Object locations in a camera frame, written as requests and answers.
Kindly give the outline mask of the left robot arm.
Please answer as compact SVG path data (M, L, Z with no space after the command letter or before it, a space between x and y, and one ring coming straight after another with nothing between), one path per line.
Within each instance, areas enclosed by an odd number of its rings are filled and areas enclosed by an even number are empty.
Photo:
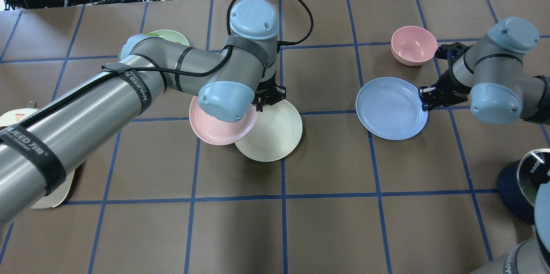
M285 95L273 78L278 12L265 0L232 1L228 37L220 53L138 34L120 60L94 78L1 131L0 218L8 227L24 211L143 114L168 89L198 98L206 114L240 121L251 106Z

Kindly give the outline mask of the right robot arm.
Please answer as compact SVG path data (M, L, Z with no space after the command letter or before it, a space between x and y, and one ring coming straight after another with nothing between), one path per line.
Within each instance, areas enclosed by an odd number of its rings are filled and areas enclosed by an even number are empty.
M479 121L507 125L522 119L537 125L550 121L548 76L526 76L524 55L538 45L538 29L528 20L509 17L477 43L444 44L434 56L448 70L431 86L418 88L424 111L470 102Z

